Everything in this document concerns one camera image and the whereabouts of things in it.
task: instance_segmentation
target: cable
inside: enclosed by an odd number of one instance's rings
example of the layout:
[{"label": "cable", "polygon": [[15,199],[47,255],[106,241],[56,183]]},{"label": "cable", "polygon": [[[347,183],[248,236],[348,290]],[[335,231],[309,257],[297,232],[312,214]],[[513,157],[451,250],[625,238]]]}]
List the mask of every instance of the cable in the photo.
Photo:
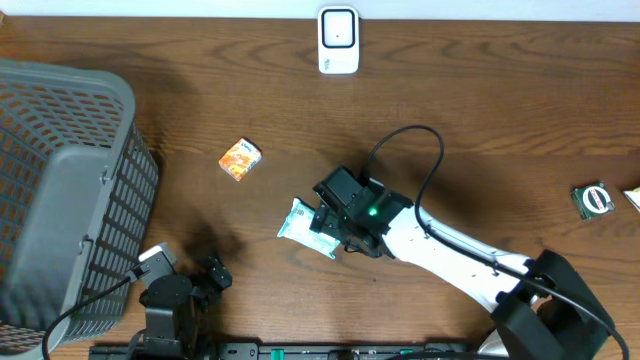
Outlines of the cable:
[{"label": "cable", "polygon": [[591,312],[590,310],[588,310],[587,308],[585,308],[584,306],[582,306],[581,304],[579,304],[578,302],[576,302],[575,300],[571,299],[569,296],[553,290],[551,288],[549,288],[548,286],[542,285],[540,283],[538,283],[535,280],[532,280],[528,277],[526,277],[525,275],[522,275],[520,273],[518,273],[517,271],[510,269],[502,264],[500,264],[497,261],[491,261],[488,259],[485,259],[482,256],[479,256],[475,253],[472,253],[464,248],[459,247],[458,245],[449,242],[447,239],[443,239],[442,237],[440,237],[436,232],[434,232],[431,229],[431,226],[428,224],[425,224],[424,221],[422,220],[422,217],[420,216],[420,201],[422,200],[422,196],[424,195],[424,192],[427,188],[427,186],[429,186],[429,184],[431,183],[431,181],[433,180],[433,177],[436,173],[436,171],[438,170],[438,167],[440,166],[440,163],[442,162],[442,159],[444,158],[444,140],[442,139],[442,136],[440,136],[440,134],[432,127],[429,126],[425,126],[425,125],[409,125],[409,126],[405,126],[402,127],[394,132],[392,132],[391,134],[385,136],[382,140],[380,140],[380,142],[378,142],[378,144],[371,150],[371,152],[369,153],[369,157],[367,159],[367,162],[365,163],[365,165],[362,168],[362,174],[361,175],[367,175],[368,174],[368,168],[369,168],[369,164],[371,163],[371,161],[373,160],[376,152],[378,151],[378,149],[389,139],[391,139],[392,137],[396,136],[397,134],[400,134],[402,132],[405,132],[407,130],[413,130],[413,129],[422,129],[422,130],[426,130],[429,131],[430,133],[432,133],[433,135],[435,135],[436,138],[438,138],[438,143],[440,144],[440,155],[438,156],[438,160],[436,161],[435,165],[433,165],[433,167],[431,168],[431,171],[429,172],[429,174],[427,175],[426,179],[424,180],[424,182],[422,183],[422,186],[420,187],[420,191],[418,192],[418,196],[416,197],[416,201],[414,204],[414,210],[415,210],[415,215],[416,215],[416,220],[418,221],[418,224],[420,225],[420,227],[422,227],[422,229],[425,231],[425,233],[429,234],[429,236],[433,237],[435,240],[437,240],[438,242],[440,242],[441,244],[447,246],[448,248],[462,254],[465,255],[479,263],[482,263],[486,266],[489,266],[491,268],[493,268],[495,271],[498,272],[502,272],[506,275],[509,275],[511,277],[514,277],[520,281],[522,281],[523,283],[534,287],[536,289],[538,289],[539,291],[542,291],[544,293],[548,293],[562,301],[564,301],[565,303],[573,306],[575,309],[583,312],[585,315],[587,315],[588,317],[590,317],[591,319],[593,319],[595,322],[597,322],[600,326],[602,326],[609,335],[611,335],[616,342],[618,343],[618,345],[620,346],[620,350],[622,350],[622,359],[623,360],[630,360],[631,359],[631,354],[629,351],[629,347],[627,346],[627,343],[625,342],[624,338],[622,337],[622,335],[620,335],[620,333],[614,329],[613,327],[609,326],[609,324],[607,324],[604,320],[602,320],[598,315],[594,314],[593,312]]},{"label": "cable", "polygon": [[378,254],[378,255],[372,255],[367,251],[362,250],[362,248],[358,245],[353,245],[352,243],[348,242],[344,245],[344,252],[346,252],[347,254],[363,254],[367,257],[370,257],[372,259],[377,259],[379,257],[382,257],[382,254]]},{"label": "cable", "polygon": [[123,278],[122,280],[120,280],[120,282],[118,282],[117,284],[113,285],[112,287],[108,288],[107,290],[101,292],[100,294],[87,299],[79,304],[76,304],[74,307],[72,307],[71,309],[65,311],[62,315],[58,316],[58,318],[51,323],[51,325],[49,325],[49,328],[47,328],[47,331],[44,333],[44,338],[42,339],[42,357],[44,358],[44,360],[51,360],[51,358],[49,357],[49,337],[51,336],[51,333],[53,332],[53,330],[56,328],[56,326],[58,326],[58,324],[60,324],[62,322],[62,320],[64,320],[65,318],[67,318],[69,315],[73,314],[74,312],[82,309],[83,307],[98,301],[100,299],[102,299],[103,297],[111,294],[112,292],[118,290],[119,288],[121,288],[122,286],[124,286],[125,284],[127,284],[129,281],[131,281],[131,279],[127,276],[125,278]]},{"label": "cable", "polygon": [[387,360],[419,360],[419,359],[455,359],[455,360],[508,360],[508,357],[500,355],[485,355],[470,352],[434,352],[416,351],[408,354],[391,357]]}]

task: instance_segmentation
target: laundry basket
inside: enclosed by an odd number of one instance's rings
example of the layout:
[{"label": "laundry basket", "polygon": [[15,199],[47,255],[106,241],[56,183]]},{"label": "laundry basket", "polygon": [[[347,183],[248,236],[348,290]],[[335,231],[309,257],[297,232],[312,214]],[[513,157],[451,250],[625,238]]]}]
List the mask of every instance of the laundry basket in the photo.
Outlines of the laundry basket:
[{"label": "laundry basket", "polygon": [[[158,168],[135,101],[100,71],[0,60],[0,359],[39,359],[44,330],[136,262]],[[129,287],[73,314],[51,348],[101,335]]]}]

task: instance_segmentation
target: wooden table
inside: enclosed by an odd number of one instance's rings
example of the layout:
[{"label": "wooden table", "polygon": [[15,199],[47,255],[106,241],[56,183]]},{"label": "wooden table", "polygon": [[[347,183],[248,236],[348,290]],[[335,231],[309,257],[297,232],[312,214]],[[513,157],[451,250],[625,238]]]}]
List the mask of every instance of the wooden table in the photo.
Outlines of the wooden table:
[{"label": "wooden table", "polygon": [[[566,256],[640,351],[640,25],[364,21],[360,70],[317,69],[316,23],[299,20],[13,18],[0,56],[114,72],[163,175],[145,248],[187,259],[217,247],[234,285],[221,333],[264,342],[480,339],[488,314],[432,274],[390,259],[323,255],[276,234],[294,196],[339,164],[359,169],[397,127],[436,127],[447,156],[424,206],[482,241]],[[241,182],[217,164],[240,137],[262,147]],[[415,196],[435,139],[403,135],[373,171]],[[583,223],[569,192],[604,181],[614,215]],[[134,288],[124,321],[144,327]],[[92,342],[60,347],[86,359]],[[618,359],[610,341],[601,359]]]}]

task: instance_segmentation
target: white plug-in device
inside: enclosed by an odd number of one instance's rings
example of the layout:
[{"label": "white plug-in device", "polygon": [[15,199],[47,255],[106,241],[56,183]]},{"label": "white plug-in device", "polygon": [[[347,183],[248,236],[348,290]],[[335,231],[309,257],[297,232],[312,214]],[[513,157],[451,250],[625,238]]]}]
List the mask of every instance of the white plug-in device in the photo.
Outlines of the white plug-in device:
[{"label": "white plug-in device", "polygon": [[318,68],[323,74],[352,74],[360,61],[358,12],[326,6],[318,13]]}]

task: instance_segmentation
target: orange snack box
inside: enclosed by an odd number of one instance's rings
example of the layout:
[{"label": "orange snack box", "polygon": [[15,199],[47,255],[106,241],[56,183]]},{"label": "orange snack box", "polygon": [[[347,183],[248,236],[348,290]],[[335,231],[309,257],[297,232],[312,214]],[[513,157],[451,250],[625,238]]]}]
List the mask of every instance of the orange snack box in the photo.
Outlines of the orange snack box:
[{"label": "orange snack box", "polygon": [[240,181],[260,159],[260,149],[242,138],[224,154],[218,164],[236,181]]}]

